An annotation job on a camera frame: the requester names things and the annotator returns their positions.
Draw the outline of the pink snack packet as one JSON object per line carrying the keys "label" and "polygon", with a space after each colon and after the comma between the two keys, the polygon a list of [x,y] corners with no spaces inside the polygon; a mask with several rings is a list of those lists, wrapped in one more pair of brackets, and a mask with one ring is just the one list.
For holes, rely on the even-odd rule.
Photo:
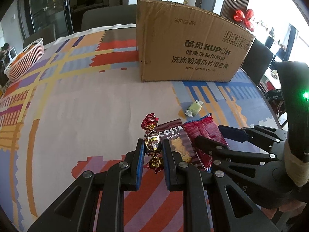
{"label": "pink snack packet", "polygon": [[198,162],[193,164],[200,170],[210,172],[213,164],[213,159],[209,154],[206,154],[202,150],[198,149],[195,145],[195,138],[197,136],[202,136],[213,141],[217,141],[224,145],[227,145],[225,138],[219,131],[217,124],[212,118],[212,114],[207,114],[198,120],[188,121],[183,124],[184,129],[190,138],[194,152],[198,157]]}

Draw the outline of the purple Costa coffee packet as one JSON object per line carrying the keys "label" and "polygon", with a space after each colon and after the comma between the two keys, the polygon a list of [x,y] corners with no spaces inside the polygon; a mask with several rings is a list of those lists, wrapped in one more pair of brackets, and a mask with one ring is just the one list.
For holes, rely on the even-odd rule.
{"label": "purple Costa coffee packet", "polygon": [[191,163],[199,170],[204,171],[180,118],[161,124],[154,129],[159,134],[161,141],[164,139],[169,140],[171,149],[178,152],[183,161]]}

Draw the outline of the red foil balloon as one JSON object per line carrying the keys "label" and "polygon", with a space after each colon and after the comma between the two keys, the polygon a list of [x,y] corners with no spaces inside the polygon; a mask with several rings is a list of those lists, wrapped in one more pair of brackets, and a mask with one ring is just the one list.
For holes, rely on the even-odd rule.
{"label": "red foil balloon", "polygon": [[250,32],[253,32],[254,26],[251,19],[253,19],[254,15],[255,14],[252,9],[247,9],[245,13],[242,10],[236,10],[233,19],[237,23],[242,23]]}

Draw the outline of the dark chair behind box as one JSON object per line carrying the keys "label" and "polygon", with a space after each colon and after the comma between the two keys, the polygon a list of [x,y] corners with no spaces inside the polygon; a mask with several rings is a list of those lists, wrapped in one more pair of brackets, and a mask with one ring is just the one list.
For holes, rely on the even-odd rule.
{"label": "dark chair behind box", "polygon": [[81,30],[96,27],[126,25],[136,23],[137,5],[119,5],[91,9],[82,17]]}

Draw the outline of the oranges in basket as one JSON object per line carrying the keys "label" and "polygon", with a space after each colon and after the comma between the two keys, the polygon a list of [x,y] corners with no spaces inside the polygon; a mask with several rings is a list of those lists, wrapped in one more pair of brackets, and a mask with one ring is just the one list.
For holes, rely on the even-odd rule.
{"label": "oranges in basket", "polygon": [[17,55],[16,59],[12,62],[12,65],[18,62],[25,54],[25,52],[21,52],[19,55]]}

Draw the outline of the brown cardboard box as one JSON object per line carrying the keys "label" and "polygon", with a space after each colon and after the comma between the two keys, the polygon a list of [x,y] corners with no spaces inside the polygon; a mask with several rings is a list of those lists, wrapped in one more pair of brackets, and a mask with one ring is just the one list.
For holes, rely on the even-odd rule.
{"label": "brown cardboard box", "polygon": [[198,7],[138,0],[136,43],[141,79],[229,82],[254,35]]}

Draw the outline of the dark chair at left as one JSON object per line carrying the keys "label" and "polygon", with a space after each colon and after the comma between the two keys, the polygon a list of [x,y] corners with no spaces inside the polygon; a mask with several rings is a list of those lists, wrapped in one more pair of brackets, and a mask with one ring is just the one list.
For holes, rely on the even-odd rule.
{"label": "dark chair at left", "polygon": [[35,40],[38,40],[39,38],[43,39],[44,45],[54,42],[56,40],[55,25],[49,24],[47,27],[44,27],[38,30],[36,33],[30,35],[24,40],[23,48],[26,48],[28,45],[33,43]]}

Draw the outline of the pale green candy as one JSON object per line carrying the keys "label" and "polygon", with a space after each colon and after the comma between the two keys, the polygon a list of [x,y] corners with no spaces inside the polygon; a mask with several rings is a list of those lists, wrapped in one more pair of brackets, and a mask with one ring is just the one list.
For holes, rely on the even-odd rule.
{"label": "pale green candy", "polygon": [[203,101],[195,100],[185,111],[185,115],[188,117],[196,116],[202,109],[203,104],[204,104]]}

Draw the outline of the colourful patterned table mat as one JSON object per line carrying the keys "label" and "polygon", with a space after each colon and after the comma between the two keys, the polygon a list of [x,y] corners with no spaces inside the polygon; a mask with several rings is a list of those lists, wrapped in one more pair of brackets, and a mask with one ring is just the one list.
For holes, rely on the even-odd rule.
{"label": "colourful patterned table mat", "polygon": [[142,82],[134,26],[80,32],[57,40],[1,96],[1,207],[19,231],[83,171],[122,161],[143,137],[141,122],[199,116],[236,128],[279,123],[242,70],[228,83]]}

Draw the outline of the green bag on chair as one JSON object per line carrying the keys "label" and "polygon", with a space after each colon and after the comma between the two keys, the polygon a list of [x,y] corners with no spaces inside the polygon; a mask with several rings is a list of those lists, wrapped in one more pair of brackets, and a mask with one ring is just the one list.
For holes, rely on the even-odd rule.
{"label": "green bag on chair", "polygon": [[277,118],[286,112],[285,102],[281,89],[268,91],[264,94],[264,96],[276,114]]}

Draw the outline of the white fruit basket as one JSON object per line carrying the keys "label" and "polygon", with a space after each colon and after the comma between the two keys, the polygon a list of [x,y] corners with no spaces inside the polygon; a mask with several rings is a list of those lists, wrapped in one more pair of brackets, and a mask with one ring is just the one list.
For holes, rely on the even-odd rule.
{"label": "white fruit basket", "polygon": [[41,59],[45,53],[43,39],[39,38],[38,40],[35,40],[24,48],[22,52],[25,52],[26,54],[18,62],[12,65],[12,62],[16,59],[16,57],[14,57],[4,70],[4,74],[11,82],[15,82],[25,75]]}

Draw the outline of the red gold foil candy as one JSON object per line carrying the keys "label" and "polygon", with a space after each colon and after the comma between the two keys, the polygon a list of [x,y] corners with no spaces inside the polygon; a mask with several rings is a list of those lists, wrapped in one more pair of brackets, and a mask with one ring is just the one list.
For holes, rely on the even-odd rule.
{"label": "red gold foil candy", "polygon": [[144,153],[150,156],[149,162],[147,163],[147,168],[154,171],[155,174],[163,170],[163,159],[160,156],[162,147],[160,144],[160,136],[155,130],[157,127],[159,118],[155,116],[154,113],[149,113],[145,116],[141,123],[141,128],[145,131],[144,133],[144,143],[146,148]]}

